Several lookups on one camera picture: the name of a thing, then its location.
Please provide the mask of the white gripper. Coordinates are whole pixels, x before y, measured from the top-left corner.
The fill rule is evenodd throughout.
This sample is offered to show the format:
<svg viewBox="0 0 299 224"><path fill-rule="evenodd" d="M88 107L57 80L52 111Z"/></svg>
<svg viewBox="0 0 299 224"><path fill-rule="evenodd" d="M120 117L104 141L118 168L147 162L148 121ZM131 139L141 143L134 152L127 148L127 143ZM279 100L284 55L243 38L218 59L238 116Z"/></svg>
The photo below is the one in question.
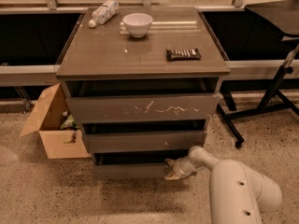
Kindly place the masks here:
<svg viewBox="0 0 299 224"><path fill-rule="evenodd" d="M179 158L175 161L172 159L165 159L165 162L169 166L173 166L173 173L167 175L164 178L165 180L180 180L181 178L185 178L195 171L195 166L188 157Z"/></svg>

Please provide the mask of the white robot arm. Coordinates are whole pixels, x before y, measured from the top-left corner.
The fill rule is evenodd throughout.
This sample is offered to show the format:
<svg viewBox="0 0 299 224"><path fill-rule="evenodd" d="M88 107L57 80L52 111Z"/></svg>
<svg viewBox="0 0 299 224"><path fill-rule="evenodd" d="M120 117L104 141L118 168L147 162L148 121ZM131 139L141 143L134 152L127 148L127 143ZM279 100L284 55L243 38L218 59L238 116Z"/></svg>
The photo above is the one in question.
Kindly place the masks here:
<svg viewBox="0 0 299 224"><path fill-rule="evenodd" d="M166 180L185 178L201 167L210 171L211 224L263 224L261 213L275 212L282 204L281 189L273 179L240 161L220 160L202 147L165 161L172 169Z"/></svg>

